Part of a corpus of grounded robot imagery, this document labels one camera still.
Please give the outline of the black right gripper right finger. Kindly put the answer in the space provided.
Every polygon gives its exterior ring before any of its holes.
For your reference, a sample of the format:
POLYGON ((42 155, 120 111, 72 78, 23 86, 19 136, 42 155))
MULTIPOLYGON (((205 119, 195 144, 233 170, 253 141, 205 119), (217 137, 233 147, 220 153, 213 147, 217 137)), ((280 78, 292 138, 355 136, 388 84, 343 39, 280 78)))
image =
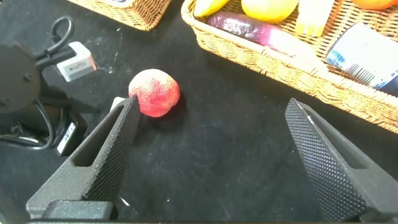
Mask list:
POLYGON ((285 120, 329 222, 397 222, 397 181, 311 107, 290 99, 285 120))

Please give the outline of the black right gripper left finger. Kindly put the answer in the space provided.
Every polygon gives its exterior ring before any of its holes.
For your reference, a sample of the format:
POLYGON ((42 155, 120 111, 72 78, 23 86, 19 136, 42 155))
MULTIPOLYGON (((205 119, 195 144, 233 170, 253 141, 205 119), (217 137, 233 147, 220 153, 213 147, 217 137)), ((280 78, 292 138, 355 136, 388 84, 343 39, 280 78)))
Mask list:
POLYGON ((118 103, 27 201, 33 220, 109 220, 141 112, 136 96, 118 103))

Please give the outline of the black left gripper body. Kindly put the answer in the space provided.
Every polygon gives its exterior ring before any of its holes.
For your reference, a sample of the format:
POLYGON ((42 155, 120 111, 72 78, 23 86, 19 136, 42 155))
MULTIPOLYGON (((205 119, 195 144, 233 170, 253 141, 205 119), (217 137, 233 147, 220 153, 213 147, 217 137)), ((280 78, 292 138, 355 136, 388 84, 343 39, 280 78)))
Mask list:
POLYGON ((87 123, 80 113, 69 107, 56 107, 45 105, 52 126, 55 130, 55 139, 52 147, 59 156, 69 156, 82 142, 87 130, 87 123))

